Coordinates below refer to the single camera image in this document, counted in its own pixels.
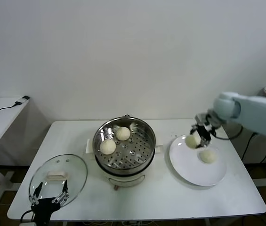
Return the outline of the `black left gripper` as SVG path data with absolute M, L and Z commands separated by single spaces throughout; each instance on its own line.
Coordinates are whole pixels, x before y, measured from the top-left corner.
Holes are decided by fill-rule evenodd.
M 69 197 L 67 180 L 63 182 L 61 193 L 55 198 L 40 199 L 39 195 L 43 186 L 43 182 L 36 187 L 33 195 L 29 196 L 31 210 L 34 213 L 33 222 L 36 225 L 49 225 L 51 215 L 61 208 L 60 203 L 65 203 Z

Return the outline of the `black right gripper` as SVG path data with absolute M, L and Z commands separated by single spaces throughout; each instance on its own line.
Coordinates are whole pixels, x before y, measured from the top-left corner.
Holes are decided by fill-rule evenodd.
M 204 148 L 210 145 L 211 136 L 216 137 L 216 130 L 222 125 L 222 120 L 216 114 L 197 114 L 196 124 L 192 125 L 190 134 L 196 131 L 200 135 L 201 142 L 196 148 Z

